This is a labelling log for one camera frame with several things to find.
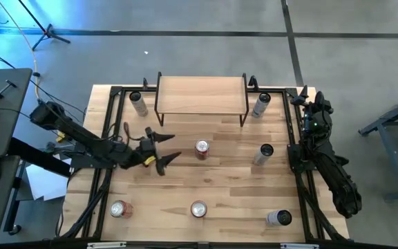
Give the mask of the red Fanta soda can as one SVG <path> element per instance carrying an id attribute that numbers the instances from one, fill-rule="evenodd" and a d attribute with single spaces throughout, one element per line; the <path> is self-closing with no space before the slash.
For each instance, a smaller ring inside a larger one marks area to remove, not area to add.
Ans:
<path id="1" fill-rule="evenodd" d="M 206 140 L 198 140 L 195 144 L 196 157 L 199 160 L 206 160 L 209 156 L 209 143 Z"/>
<path id="2" fill-rule="evenodd" d="M 117 200 L 111 205 L 110 214 L 115 218 L 128 219 L 133 215 L 133 206 L 128 202 Z"/>
<path id="3" fill-rule="evenodd" d="M 202 218 L 207 213 L 207 204 L 204 201 L 194 201 L 190 208 L 191 214 L 196 218 Z"/>

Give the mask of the black tripod stand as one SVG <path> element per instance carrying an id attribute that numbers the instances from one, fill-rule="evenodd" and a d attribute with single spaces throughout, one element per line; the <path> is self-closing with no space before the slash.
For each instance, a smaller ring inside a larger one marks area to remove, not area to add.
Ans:
<path id="1" fill-rule="evenodd" d="M 41 38 L 35 43 L 35 45 L 32 47 L 32 50 L 35 51 L 35 49 L 38 47 L 38 45 L 45 39 L 57 39 L 61 42 L 70 44 L 71 41 L 64 39 L 63 37 L 60 37 L 59 35 L 56 35 L 54 30 L 53 30 L 53 25 L 52 24 L 48 24 L 46 28 L 44 28 L 40 22 L 37 20 L 37 18 L 31 13 L 31 11 L 28 9 L 28 7 L 23 3 L 22 0 L 17 0 L 22 7 L 26 10 L 26 12 L 30 15 L 30 17 L 32 18 L 32 20 L 37 24 L 37 26 L 40 28 L 40 30 L 42 31 L 42 36 Z"/>

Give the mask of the wooden shelf with black legs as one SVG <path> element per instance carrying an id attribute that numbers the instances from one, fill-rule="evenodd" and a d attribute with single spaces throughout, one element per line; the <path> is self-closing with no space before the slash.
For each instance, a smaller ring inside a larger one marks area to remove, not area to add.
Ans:
<path id="1" fill-rule="evenodd" d="M 167 114 L 238 116 L 249 113 L 247 76 L 163 76 L 158 73 L 154 111 L 160 126 Z"/>

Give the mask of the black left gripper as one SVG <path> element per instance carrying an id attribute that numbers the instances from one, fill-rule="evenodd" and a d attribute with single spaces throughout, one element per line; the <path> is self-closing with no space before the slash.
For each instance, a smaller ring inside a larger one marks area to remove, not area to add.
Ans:
<path id="1" fill-rule="evenodd" d="M 140 151 L 139 145 L 140 145 L 140 138 L 131 138 L 130 133 L 129 133 L 129 128 L 124 127 L 124 131 L 127 136 L 127 141 L 133 140 L 133 141 L 138 141 L 138 146 L 135 149 L 131 150 L 131 155 L 129 157 L 129 160 L 126 163 L 126 168 L 130 168 L 132 166 L 137 166 L 137 165 L 144 165 L 144 161 L 150 157 L 150 156 L 155 156 L 156 157 L 156 169 L 157 173 L 159 176 L 164 176 L 165 175 L 165 169 L 167 168 L 168 164 L 177 158 L 182 152 L 175 152 L 166 156 L 161 156 L 157 152 L 157 147 L 156 143 L 157 142 L 164 142 L 166 140 L 170 140 L 175 137 L 175 135 L 170 135 L 170 134 L 159 134 L 153 131 L 150 127 L 147 127 L 145 129 L 146 135 L 141 136 L 145 138 L 152 138 L 153 141 L 155 142 L 155 151 L 153 153 L 142 153 Z"/>

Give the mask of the black metal table frame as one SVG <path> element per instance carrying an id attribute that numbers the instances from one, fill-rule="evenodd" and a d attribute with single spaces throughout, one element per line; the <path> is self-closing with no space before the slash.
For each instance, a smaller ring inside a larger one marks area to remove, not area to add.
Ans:
<path id="1" fill-rule="evenodd" d="M 267 87 L 272 96 L 265 115 L 248 117 L 240 126 L 236 116 L 168 115 L 160 126 L 154 113 L 137 116 L 128 95 L 130 88 L 95 85 L 88 103 L 84 126 L 96 134 L 108 127 L 107 111 L 121 111 L 131 135 L 139 137 L 146 127 L 175 135 L 162 143 L 162 154 L 181 151 L 159 176 L 154 167 L 115 169 L 111 184 L 93 210 L 88 233 L 102 241 L 230 243 L 299 243 L 316 236 L 319 225 L 312 211 L 303 207 L 295 176 L 287 158 L 287 146 L 298 138 L 297 114 L 284 101 L 295 88 Z M 199 160 L 198 140 L 209 143 L 209 156 Z M 253 164 L 260 146 L 271 144 L 272 157 L 264 165 Z M 133 215 L 115 218 L 111 205 L 122 200 L 133 206 Z M 191 214 L 194 201 L 204 201 L 202 218 Z M 287 226 L 267 225 L 266 216 L 288 210 Z"/>

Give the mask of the white paper sheets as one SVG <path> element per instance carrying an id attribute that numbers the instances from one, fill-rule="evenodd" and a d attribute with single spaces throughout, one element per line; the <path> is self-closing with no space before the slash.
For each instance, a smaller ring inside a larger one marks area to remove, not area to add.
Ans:
<path id="1" fill-rule="evenodd" d="M 37 165 L 27 166 L 26 173 L 34 200 L 42 198 L 48 201 L 66 195 L 68 177 L 49 172 Z"/>

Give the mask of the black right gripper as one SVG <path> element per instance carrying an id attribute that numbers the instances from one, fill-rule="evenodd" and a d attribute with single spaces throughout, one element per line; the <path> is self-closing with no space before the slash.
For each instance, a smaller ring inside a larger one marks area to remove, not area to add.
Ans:
<path id="1" fill-rule="evenodd" d="M 311 119 L 313 115 L 320 115 L 327 120 L 331 119 L 330 115 L 334 112 L 334 109 L 321 91 L 316 93 L 313 102 L 306 102 L 305 98 L 307 97 L 307 85 L 305 85 L 300 94 L 290 100 L 290 103 L 294 106 L 303 106 L 303 119 Z"/>

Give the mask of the silver bracket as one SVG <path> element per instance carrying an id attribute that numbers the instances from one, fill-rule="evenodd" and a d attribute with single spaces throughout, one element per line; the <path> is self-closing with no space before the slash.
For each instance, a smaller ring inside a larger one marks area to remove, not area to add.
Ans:
<path id="1" fill-rule="evenodd" d="M 280 249 L 319 249 L 319 245 L 310 243 L 281 243 Z"/>
<path id="2" fill-rule="evenodd" d="M 126 246 L 125 241 L 103 241 L 88 243 L 86 249 L 124 249 Z"/>

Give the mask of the black desk base beam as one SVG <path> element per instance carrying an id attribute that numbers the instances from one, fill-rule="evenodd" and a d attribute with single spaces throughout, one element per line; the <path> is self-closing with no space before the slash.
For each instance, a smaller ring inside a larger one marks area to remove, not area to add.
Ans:
<path id="1" fill-rule="evenodd" d="M 42 167 L 49 172 L 54 172 L 65 177 L 70 176 L 70 166 L 67 163 L 62 162 L 50 154 L 40 151 L 17 138 L 11 138 L 7 155 L 19 156 L 22 160 Z"/>

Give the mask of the slim white Celsius can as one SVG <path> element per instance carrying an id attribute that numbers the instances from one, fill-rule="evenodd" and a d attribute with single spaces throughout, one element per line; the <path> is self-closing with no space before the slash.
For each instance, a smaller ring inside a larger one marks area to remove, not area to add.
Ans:
<path id="1" fill-rule="evenodd" d="M 269 93 L 260 93 L 252 110 L 252 115 L 255 118 L 261 117 L 265 112 L 267 106 L 269 105 L 270 101 L 271 95 Z"/>
<path id="2" fill-rule="evenodd" d="M 148 115 L 148 108 L 139 91 L 132 91 L 129 95 L 129 100 L 139 116 L 144 117 Z"/>
<path id="3" fill-rule="evenodd" d="M 292 222 L 292 214 L 288 210 L 275 210 L 266 216 L 267 225 L 287 226 Z"/>
<path id="4" fill-rule="evenodd" d="M 259 150 L 256 152 L 253 164 L 264 165 L 273 155 L 274 148 L 271 144 L 263 144 L 260 146 Z"/>

